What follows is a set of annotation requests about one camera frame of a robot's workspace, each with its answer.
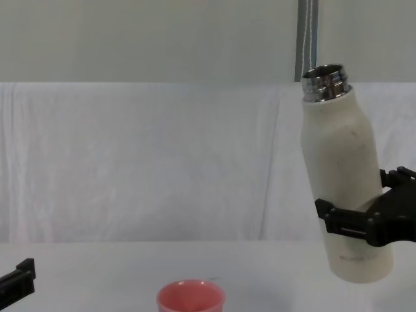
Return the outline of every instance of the wall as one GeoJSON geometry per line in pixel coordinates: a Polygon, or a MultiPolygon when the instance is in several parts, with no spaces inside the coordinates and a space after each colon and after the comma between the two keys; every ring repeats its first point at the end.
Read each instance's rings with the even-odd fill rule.
{"type": "Polygon", "coordinates": [[[318,64],[354,81],[415,81],[415,1],[320,0],[318,64]]]}
{"type": "Polygon", "coordinates": [[[293,81],[297,1],[2,0],[0,81],[293,81]]]}

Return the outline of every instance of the white water bottle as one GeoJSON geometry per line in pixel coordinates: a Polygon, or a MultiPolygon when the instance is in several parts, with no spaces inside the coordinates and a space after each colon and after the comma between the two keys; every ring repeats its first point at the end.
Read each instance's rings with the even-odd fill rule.
{"type": "MultiPolygon", "coordinates": [[[[315,200],[366,211],[382,194],[380,168],[371,124],[347,78],[339,64],[314,68],[302,77],[302,152],[315,200]]],[[[328,233],[324,221],[317,220],[330,268],[337,276],[369,283],[391,271],[390,245],[372,247],[365,240],[328,233]]]]}

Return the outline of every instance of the robotic arm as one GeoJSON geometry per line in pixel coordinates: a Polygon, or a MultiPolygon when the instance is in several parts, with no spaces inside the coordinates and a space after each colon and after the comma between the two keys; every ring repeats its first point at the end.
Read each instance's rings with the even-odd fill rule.
{"type": "Polygon", "coordinates": [[[35,278],[34,259],[24,260],[15,271],[0,278],[0,310],[32,294],[35,278]]]}
{"type": "Polygon", "coordinates": [[[381,195],[367,211],[340,209],[317,199],[319,218],[328,233],[366,240],[374,247],[391,242],[416,242],[416,172],[404,167],[386,173],[380,170],[382,186],[390,190],[381,195]]]}

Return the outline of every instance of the white fabric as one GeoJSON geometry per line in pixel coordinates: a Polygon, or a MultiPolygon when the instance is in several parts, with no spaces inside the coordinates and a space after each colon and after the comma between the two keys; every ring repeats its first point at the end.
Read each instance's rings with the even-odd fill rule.
{"type": "MultiPolygon", "coordinates": [[[[416,168],[415,84],[354,84],[416,168]]],[[[0,84],[2,241],[320,239],[299,84],[0,84]]]]}

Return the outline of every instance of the cup rim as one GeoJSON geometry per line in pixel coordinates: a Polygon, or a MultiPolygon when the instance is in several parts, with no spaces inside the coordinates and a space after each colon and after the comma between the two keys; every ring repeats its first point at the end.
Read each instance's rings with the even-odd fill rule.
{"type": "Polygon", "coordinates": [[[201,283],[201,282],[204,282],[205,284],[209,285],[210,287],[214,288],[216,291],[219,292],[219,294],[220,294],[220,301],[217,304],[215,304],[212,307],[210,307],[209,309],[206,309],[206,310],[201,311],[201,312],[205,312],[205,311],[210,312],[211,310],[218,309],[220,306],[224,305],[224,302],[226,301],[226,294],[225,294],[225,292],[216,283],[213,283],[211,281],[207,281],[205,279],[203,279],[203,280],[202,279],[190,279],[190,280],[189,279],[180,279],[179,281],[173,281],[173,282],[171,282],[169,284],[166,284],[157,293],[157,304],[159,305],[159,307],[161,307],[162,309],[164,309],[166,312],[181,312],[181,311],[172,310],[172,309],[166,307],[165,305],[163,305],[161,303],[161,294],[162,294],[162,292],[166,288],[168,288],[170,286],[173,286],[173,285],[177,285],[178,283],[181,283],[181,282],[184,282],[184,283],[189,283],[189,282],[191,282],[191,283],[193,283],[193,282],[201,283]]]}

